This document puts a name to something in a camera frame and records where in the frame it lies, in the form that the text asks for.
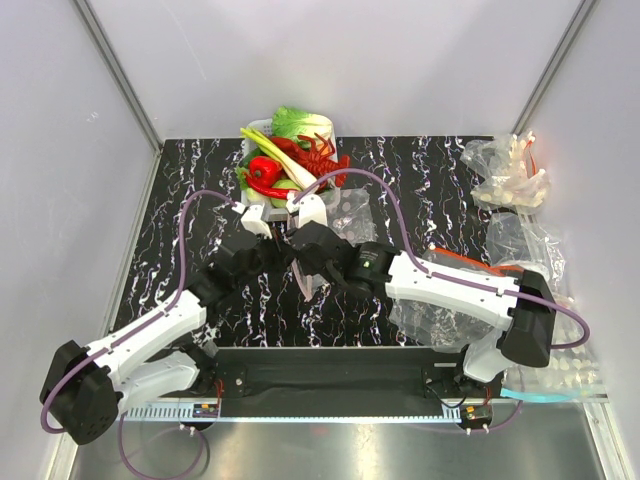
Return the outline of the clear pink zip bag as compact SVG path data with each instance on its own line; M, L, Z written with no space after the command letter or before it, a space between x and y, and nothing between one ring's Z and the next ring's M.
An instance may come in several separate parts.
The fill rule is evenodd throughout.
M351 245L377 239L370 196L365 189L331 189L319 197L326 207L328 226L338 236ZM298 260L291 263L291 270L305 302L309 302L316 290L326 284L320 275L304 274Z

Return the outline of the red bell pepper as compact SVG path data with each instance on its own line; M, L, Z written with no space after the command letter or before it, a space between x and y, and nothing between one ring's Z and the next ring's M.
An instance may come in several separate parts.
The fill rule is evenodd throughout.
M264 187L272 187L281 178L282 170L279 162L267 156L257 156L249 162L252 180Z

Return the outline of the long red chili pepper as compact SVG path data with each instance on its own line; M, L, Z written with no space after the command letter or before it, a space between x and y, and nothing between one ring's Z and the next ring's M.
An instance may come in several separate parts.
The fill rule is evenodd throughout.
M274 187L266 187L260 184L255 178L253 178L249 173L245 173L244 177L246 179L247 184L250 188L255 190L261 195L267 196L269 198L275 198L279 200L287 200L292 195L296 195L298 190L296 189L282 189L282 188L274 188Z

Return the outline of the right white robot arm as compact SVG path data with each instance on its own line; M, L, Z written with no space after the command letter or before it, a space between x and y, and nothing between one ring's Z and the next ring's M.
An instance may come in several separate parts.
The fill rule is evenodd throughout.
M464 347L454 371L463 395L480 394L513 365L545 368L550 363L556 304L536 272L494 276L416 259L377 242L354 246L315 221L288 237L306 275L319 275L360 297L426 303L489 325L489 333Z

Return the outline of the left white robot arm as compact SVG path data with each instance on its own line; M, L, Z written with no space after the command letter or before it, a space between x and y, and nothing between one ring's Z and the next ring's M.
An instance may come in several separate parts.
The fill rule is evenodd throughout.
M173 391L196 396L215 386L214 369L179 352L151 358L202 327L209 313L264 272L285 270L293 249L279 237L247 234L221 245L193 274L182 274L173 297L122 329L86 346L70 340L55 352L39 400L42 428L78 445L104 434L131 407Z

